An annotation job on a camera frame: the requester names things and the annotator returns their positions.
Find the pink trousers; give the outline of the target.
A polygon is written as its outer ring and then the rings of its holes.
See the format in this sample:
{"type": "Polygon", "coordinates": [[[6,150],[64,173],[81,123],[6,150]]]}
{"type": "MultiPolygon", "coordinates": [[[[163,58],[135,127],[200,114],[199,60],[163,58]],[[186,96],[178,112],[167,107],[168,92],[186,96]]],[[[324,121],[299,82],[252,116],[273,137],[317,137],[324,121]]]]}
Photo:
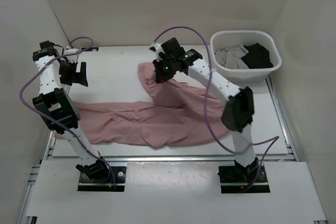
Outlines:
{"type": "Polygon", "coordinates": [[[223,105],[204,88],[174,79],[155,82],[154,65],[138,65],[138,78],[152,102],[75,102],[80,126],[91,144],[118,143],[149,146],[195,146],[213,141],[204,109],[218,138],[228,129],[221,122],[223,105]]]}

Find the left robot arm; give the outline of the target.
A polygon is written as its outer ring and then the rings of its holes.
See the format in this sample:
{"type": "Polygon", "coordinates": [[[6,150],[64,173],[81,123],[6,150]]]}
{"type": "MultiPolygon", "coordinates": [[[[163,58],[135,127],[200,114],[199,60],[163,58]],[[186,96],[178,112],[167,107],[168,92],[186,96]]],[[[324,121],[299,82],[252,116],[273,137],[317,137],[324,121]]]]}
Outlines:
{"type": "Polygon", "coordinates": [[[73,131],[79,139],[69,131],[47,118],[43,118],[47,127],[65,138],[80,158],[80,164],[76,169],[85,174],[89,179],[105,182],[110,177],[110,169],[100,160],[100,155],[92,149],[92,146],[80,128],[80,115],[68,93],[62,87],[78,83],[87,87],[86,63],[80,65],[77,72],[77,60],[74,55],[69,59],[58,59],[46,67],[40,75],[39,95],[33,98],[35,109],[48,117],[61,123],[73,131]]]}

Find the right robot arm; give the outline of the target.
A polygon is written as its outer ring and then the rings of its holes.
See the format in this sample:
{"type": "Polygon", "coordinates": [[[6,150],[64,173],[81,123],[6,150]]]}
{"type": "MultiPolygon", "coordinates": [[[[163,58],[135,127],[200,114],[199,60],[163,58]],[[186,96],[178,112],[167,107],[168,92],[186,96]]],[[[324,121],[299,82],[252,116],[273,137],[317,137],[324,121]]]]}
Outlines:
{"type": "Polygon", "coordinates": [[[186,51],[172,38],[167,42],[152,43],[150,50],[156,54],[153,60],[156,82],[166,82],[177,72],[182,72],[206,87],[224,105],[222,124],[231,132],[234,143],[236,177],[247,182],[255,175],[259,161],[253,149],[251,124],[254,115],[254,99],[251,88],[241,88],[214,69],[194,49],[186,51]]]}

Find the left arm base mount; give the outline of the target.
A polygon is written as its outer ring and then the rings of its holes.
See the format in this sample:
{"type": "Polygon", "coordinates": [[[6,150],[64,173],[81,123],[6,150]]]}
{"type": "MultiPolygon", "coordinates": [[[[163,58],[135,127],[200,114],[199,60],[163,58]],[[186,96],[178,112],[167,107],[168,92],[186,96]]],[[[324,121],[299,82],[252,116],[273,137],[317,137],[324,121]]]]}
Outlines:
{"type": "Polygon", "coordinates": [[[112,166],[114,176],[109,175],[101,179],[90,179],[80,172],[77,191],[85,192],[124,192],[127,177],[127,166],[112,166]]]}

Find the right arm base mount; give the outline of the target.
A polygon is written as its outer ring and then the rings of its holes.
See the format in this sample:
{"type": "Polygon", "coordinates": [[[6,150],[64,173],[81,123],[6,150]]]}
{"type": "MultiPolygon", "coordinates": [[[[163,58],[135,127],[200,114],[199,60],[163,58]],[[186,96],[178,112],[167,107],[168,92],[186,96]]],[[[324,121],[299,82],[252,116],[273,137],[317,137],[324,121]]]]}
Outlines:
{"type": "Polygon", "coordinates": [[[265,167],[258,158],[247,167],[236,161],[234,165],[219,166],[217,174],[222,194],[270,193],[265,167]]]}

